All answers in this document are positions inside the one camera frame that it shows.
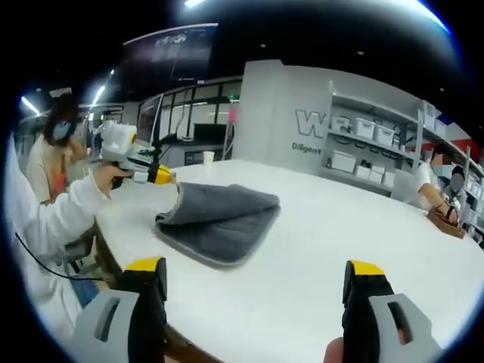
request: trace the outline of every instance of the paper cup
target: paper cup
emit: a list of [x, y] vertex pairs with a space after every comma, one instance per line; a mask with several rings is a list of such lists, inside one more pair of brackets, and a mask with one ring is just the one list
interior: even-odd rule
[[204, 165], [211, 165], [213, 163], [213, 157], [215, 153], [213, 151], [204, 151], [203, 152], [203, 164]]

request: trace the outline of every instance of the brown bag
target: brown bag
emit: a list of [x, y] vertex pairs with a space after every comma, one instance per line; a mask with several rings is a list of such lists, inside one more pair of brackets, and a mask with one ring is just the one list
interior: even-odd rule
[[461, 227], [450, 223], [447, 220], [447, 218], [443, 214], [441, 214], [441, 212], [439, 212], [438, 210], [431, 209], [429, 211], [429, 214], [427, 214], [427, 218], [430, 219], [430, 221], [434, 225], [436, 225], [436, 227], [440, 231], [446, 234], [450, 234], [451, 236], [454, 236], [460, 239], [463, 239], [464, 235], [466, 234], [466, 232]]

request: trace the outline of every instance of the gray towel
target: gray towel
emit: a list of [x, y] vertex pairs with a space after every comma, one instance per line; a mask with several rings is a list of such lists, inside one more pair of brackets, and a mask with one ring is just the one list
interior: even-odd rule
[[279, 198], [240, 185], [178, 184], [178, 201], [156, 217], [170, 246], [211, 266], [238, 265], [254, 252], [279, 211]]

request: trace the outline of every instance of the white table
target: white table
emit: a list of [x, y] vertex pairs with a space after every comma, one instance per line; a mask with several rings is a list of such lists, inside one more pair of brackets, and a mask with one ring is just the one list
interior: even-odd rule
[[468, 236], [440, 232], [423, 211], [345, 184], [239, 160], [176, 170], [180, 182], [276, 194], [281, 214], [239, 268], [206, 267], [168, 247], [154, 217], [176, 201], [173, 185], [126, 182], [98, 225], [119, 266], [165, 256], [168, 322], [187, 340], [232, 363], [321, 363], [341, 336], [346, 261], [380, 266], [433, 323], [446, 347], [484, 288], [484, 252]]

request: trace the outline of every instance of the shelf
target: shelf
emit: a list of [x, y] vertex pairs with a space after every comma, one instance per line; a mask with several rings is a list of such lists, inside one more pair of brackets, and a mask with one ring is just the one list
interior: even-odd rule
[[[423, 136], [425, 138], [429, 138], [431, 141], [438, 141], [438, 142], [445, 142], [447, 145], [452, 147], [452, 149], [455, 151], [457, 155], [461, 157], [461, 159], [465, 162], [467, 159], [467, 155], [452, 141], [447, 140], [446, 138], [443, 138], [441, 135], [437, 134], [435, 131], [427, 129], [425, 126], [423, 126]], [[484, 177], [484, 171], [482, 171], [478, 166], [477, 163], [470, 159], [470, 167], [473, 169], [473, 171], [480, 177]]]
[[469, 189], [466, 189], [465, 191], [466, 191], [466, 192], [467, 192], [467, 194], [469, 194], [469, 195], [470, 195], [472, 198], [477, 199], [477, 200], [479, 199], [479, 198], [478, 198], [478, 197], [477, 197], [477, 196], [476, 196], [476, 195], [475, 195], [475, 194], [474, 194], [472, 191], [470, 191]]
[[333, 93], [333, 104], [335, 106], [369, 113], [384, 120], [393, 121], [394, 123], [418, 124], [418, 119], [414, 117], [405, 115], [402, 112], [385, 107], [381, 104], [375, 104], [374, 102], [366, 101], [353, 96], [338, 95], [336, 93]]
[[484, 231], [482, 230], [482, 228], [476, 225], [475, 223], [469, 222], [469, 225], [472, 225], [474, 229], [478, 231], [480, 234], [484, 234]]
[[336, 130], [328, 130], [327, 133], [329, 135], [332, 135], [332, 136], [341, 136], [342, 138], [349, 138], [351, 140], [355, 140], [355, 141], [360, 141], [364, 144], [368, 144], [370, 146], [375, 146], [375, 147], [378, 147], [379, 149], [382, 149], [382, 150], [387, 150], [393, 154], [397, 154], [397, 155], [400, 155], [401, 157], [406, 157], [407, 159], [410, 159], [410, 160], [413, 160], [414, 159], [414, 154], [415, 153], [407, 153], [406, 151], [401, 151], [399, 149], [395, 149], [393, 147], [390, 147], [390, 146], [387, 146], [387, 145], [384, 145], [384, 144], [380, 144], [378, 142], [376, 142], [375, 140], [371, 140], [370, 138], [363, 138], [361, 136], [357, 136], [355, 134], [351, 134], [351, 133], [348, 133], [348, 132], [341, 132], [341, 131], [336, 131]]
[[363, 184], [363, 185], [369, 185], [371, 187], [378, 188], [382, 191], [386, 191], [386, 192], [389, 192], [389, 193], [392, 192], [392, 188], [387, 187], [384, 184], [378, 184], [378, 183], [375, 183], [375, 182], [368, 180], [368, 179], [359, 178], [355, 174], [350, 174], [349, 172], [342, 172], [341, 170], [323, 167], [323, 174], [334, 175], [334, 176], [339, 177], [339, 178], [348, 179], [352, 182], [358, 182], [358, 183]]

